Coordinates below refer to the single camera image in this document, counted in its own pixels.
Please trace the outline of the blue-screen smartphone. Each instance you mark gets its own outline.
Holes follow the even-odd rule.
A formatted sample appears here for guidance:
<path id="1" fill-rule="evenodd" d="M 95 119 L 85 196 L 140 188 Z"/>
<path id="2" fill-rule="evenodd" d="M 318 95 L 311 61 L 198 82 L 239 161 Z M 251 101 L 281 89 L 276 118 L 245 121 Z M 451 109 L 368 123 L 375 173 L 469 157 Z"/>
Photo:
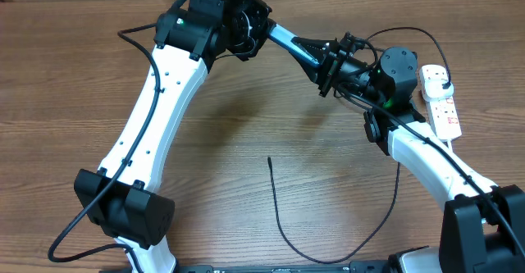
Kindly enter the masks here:
<path id="1" fill-rule="evenodd" d="M 299 63 L 307 64 L 313 68 L 318 68 L 321 65 L 313 55 L 294 43 L 293 39 L 296 38 L 296 35 L 281 25 L 274 25 L 269 31 L 268 38 L 297 58 Z"/>

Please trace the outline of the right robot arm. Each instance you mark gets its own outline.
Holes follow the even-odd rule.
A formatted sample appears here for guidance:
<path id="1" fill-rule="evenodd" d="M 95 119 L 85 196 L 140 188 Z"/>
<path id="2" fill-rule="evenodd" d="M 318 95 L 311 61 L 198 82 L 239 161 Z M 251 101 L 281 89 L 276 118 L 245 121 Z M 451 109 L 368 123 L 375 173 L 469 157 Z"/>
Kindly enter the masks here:
<path id="1" fill-rule="evenodd" d="M 367 138 L 411 171 L 443 211 L 435 248 L 412 248 L 385 261 L 360 262 L 353 271 L 521 272 L 524 269 L 524 193 L 500 187 L 464 163 L 433 133 L 412 100 L 418 80 L 416 55 L 402 47 L 376 52 L 372 63 L 354 54 L 370 48 L 347 34 L 322 41 L 282 37 L 321 95 L 335 91 L 366 105 Z"/>

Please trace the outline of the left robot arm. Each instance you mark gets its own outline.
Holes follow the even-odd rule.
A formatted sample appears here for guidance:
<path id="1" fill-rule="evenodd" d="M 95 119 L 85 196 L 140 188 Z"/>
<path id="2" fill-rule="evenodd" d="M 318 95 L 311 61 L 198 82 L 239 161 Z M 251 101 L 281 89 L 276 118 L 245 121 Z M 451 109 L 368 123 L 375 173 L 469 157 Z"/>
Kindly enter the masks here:
<path id="1" fill-rule="evenodd" d="M 80 170 L 74 183 L 88 218 L 126 253 L 130 271 L 175 270 L 166 237 L 175 205 L 158 192 L 169 148 L 215 60 L 257 54 L 269 12 L 260 0 L 175 0 L 154 24 L 149 74 L 125 128 L 98 169 Z"/>

